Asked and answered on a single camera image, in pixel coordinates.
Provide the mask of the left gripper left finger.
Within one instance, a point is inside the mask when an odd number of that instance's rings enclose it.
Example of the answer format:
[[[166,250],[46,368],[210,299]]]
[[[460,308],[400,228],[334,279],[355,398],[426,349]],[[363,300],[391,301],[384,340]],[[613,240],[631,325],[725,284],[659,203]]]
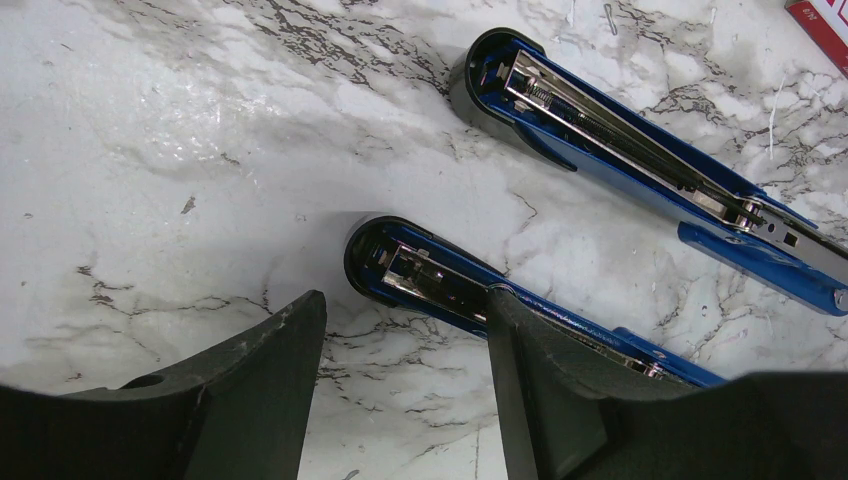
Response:
[[[117,389],[3,387],[5,479],[294,479],[327,321],[311,290]]]

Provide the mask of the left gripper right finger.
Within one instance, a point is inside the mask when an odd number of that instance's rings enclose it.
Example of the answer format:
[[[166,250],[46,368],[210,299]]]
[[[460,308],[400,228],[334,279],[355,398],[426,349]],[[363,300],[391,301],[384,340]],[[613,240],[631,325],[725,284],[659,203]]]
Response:
[[[712,388],[648,377],[487,296],[512,479],[843,479],[847,376],[754,372]]]

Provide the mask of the blue stapler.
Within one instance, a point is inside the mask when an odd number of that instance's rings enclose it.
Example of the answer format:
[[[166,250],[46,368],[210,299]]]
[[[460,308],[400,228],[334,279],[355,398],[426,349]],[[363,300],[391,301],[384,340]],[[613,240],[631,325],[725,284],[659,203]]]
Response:
[[[481,34],[448,77],[454,112],[536,159],[586,174],[675,220],[679,239],[833,316],[847,312],[847,250],[713,157],[550,60],[505,27]],[[629,330],[607,330],[529,292],[403,218],[366,217],[343,257],[360,294],[487,334],[486,295],[502,288],[543,320],[639,374],[693,387],[721,378]]]

